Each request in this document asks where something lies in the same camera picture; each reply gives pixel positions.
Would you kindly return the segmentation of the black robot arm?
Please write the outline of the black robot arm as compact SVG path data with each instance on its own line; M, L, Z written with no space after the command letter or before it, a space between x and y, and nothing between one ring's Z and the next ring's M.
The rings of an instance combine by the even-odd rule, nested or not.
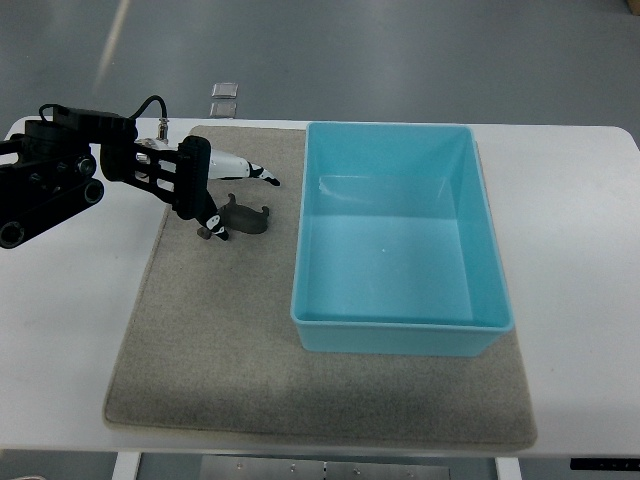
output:
M24 130L1 143L1 246L16 248L99 203L103 182L146 191L191 219L206 175L199 142L156 150L138 137L137 121L152 103L160 106L159 139L166 141L168 111L152 95L129 116L44 104Z

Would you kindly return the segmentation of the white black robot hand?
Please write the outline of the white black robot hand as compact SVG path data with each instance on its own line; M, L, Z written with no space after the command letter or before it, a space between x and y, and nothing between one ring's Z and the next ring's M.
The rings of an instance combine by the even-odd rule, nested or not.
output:
M214 224L213 217L224 204L218 204L209 191L214 180L260 180L271 186L280 180L265 167L228 152L216 150L203 137L190 135L172 149L175 179L172 181L172 209L184 220L194 220L198 228Z

